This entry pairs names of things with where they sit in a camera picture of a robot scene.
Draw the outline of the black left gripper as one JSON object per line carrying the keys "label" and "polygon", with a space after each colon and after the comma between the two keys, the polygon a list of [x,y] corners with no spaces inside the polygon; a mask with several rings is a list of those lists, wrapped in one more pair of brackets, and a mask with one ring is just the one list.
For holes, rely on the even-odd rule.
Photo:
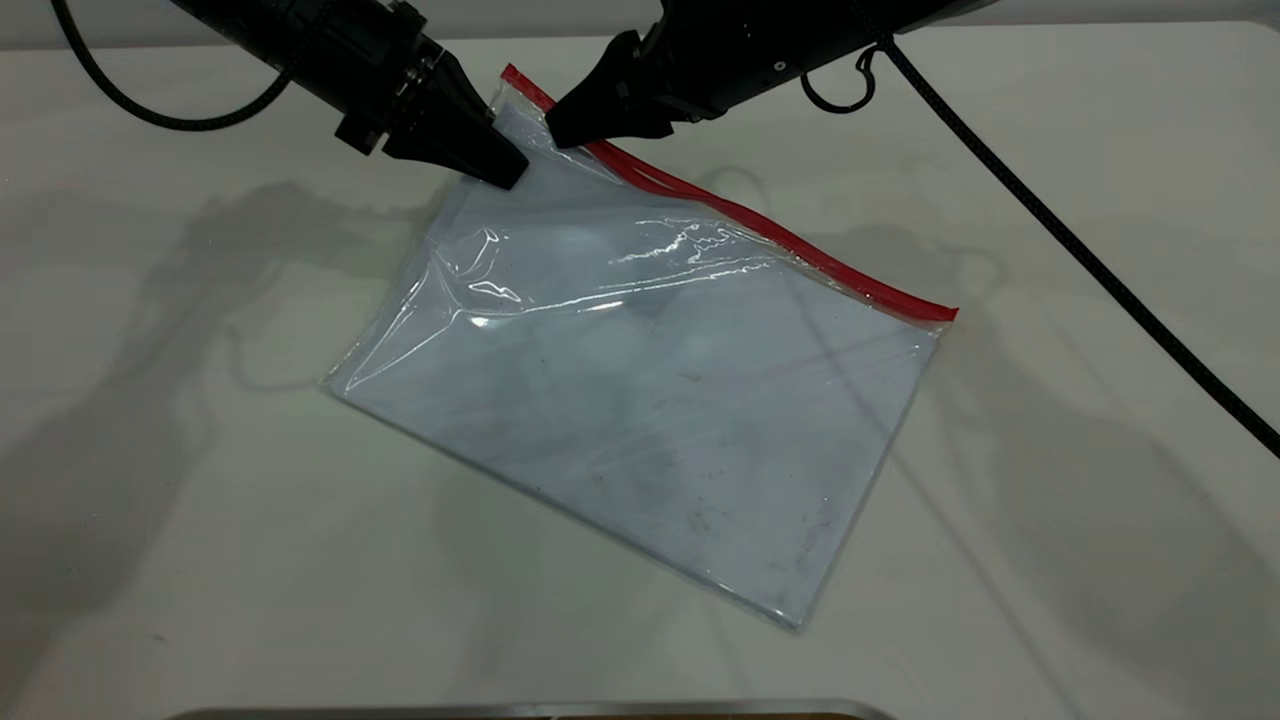
{"label": "black left gripper", "polygon": [[288,1],[292,79],[335,108],[338,140],[364,155],[420,161],[512,190],[529,160],[456,56],[407,1]]}

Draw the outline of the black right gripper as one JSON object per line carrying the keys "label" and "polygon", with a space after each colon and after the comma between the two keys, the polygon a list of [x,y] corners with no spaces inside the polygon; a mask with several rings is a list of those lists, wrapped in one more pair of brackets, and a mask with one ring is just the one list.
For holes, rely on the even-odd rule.
{"label": "black right gripper", "polygon": [[547,113],[558,147],[669,137],[879,37],[860,1],[664,1],[662,10],[643,41],[636,29],[616,35]]}

